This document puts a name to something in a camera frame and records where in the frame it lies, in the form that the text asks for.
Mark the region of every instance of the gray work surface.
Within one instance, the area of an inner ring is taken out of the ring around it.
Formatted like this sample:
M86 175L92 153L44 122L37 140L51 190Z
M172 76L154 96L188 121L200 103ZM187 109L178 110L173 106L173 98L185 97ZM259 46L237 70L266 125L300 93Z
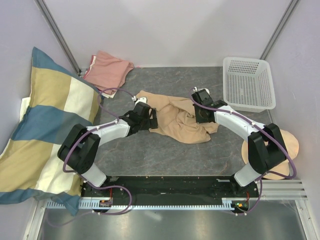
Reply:
M85 215L63 227L43 222L38 240L306 240L294 201L261 201L247 216L213 210L132 210L119 216ZM47 209L63 224L65 209Z
M154 94L188 97L192 87L208 88L215 100L223 100L222 67L135 68L126 77L123 89L137 94L144 90ZM118 91L103 106L119 115L133 110L131 97ZM242 112L256 122L270 123L267 111ZM99 111L95 124L114 120ZM169 136L149 131L115 139L99 147L95 163L109 176L114 175L232 175L244 166L241 156L243 140L219 126L211 140L198 144L180 143Z

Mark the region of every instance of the pillow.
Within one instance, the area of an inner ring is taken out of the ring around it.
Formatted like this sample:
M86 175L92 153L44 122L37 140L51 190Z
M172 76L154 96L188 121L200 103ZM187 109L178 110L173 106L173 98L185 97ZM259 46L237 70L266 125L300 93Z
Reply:
M82 181L62 171L58 150L75 124L93 124L98 94L93 85L33 48L30 101L0 156L0 204L51 198L77 213Z

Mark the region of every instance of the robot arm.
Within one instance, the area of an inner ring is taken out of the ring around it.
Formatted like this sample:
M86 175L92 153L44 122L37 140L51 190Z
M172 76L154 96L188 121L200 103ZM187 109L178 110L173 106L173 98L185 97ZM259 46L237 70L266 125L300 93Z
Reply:
M248 143L249 162L236 172L231 179L231 183L234 184L235 190L247 186L261 175L286 160L284 153L275 143L264 136L253 124L232 114L232 112L237 112L224 101L219 100L214 102L207 89L196 91L192 94L192 98L196 103L202 106L217 109L216 111L208 110L194 104L197 123L218 123L227 127ZM287 150L277 125L273 123L265 125L259 122L254 122L254 124L270 134L285 150Z
M238 172L236 172L230 182L235 191L247 186L255 179L271 170L281 162L286 160L281 150L267 137L265 137L257 128L245 120L230 114L235 112L224 101L214 102L209 91L205 89L196 91L192 95L193 100L205 107L217 110L204 109L194 104L195 118L197 123L215 122L223 125L239 135L248 142L248 160L249 162ZM140 130L158 128L156 109L147 105L146 98L140 98L135 102L133 110L128 111L119 118L119 121L110 122L98 126L84 127L80 124L75 125L58 151L58 157L65 161L67 154L75 142L86 132L97 129L94 133L88 134L83 141L76 147L70 155L67 165L82 175L96 187L100 187L107 179L107 176L99 170L94 164L94 159L98 147L117 138L128 137ZM286 149L280 129L277 125L271 123L265 125L255 122L260 127L276 139Z
M70 155L67 165L82 175L96 187L100 187L107 179L107 176L94 163L98 147L118 138L128 137L141 130L158 128L157 112L151 108L146 98L140 98L135 102L133 110L117 120L98 126L75 125L58 151L58 157L65 161L66 157L75 142L86 132L97 129L94 133L89 133L83 141L78 144Z

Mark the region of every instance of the pink towel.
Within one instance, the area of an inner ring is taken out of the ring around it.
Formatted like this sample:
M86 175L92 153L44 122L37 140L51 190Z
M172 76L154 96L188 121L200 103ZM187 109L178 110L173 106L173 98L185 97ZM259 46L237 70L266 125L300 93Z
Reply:
M116 58L103 51L98 51L95 63L83 78L95 85L99 90L120 88L126 81L126 75L132 69L134 69L132 62ZM115 92L116 90L109 90L105 93L112 95Z

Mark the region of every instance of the laundry basket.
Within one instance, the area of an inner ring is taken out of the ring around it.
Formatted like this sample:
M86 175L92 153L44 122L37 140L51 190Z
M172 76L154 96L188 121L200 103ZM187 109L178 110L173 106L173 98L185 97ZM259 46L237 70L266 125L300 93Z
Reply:
M239 111L260 113L274 109L276 98L269 63L254 58L226 57L223 99Z

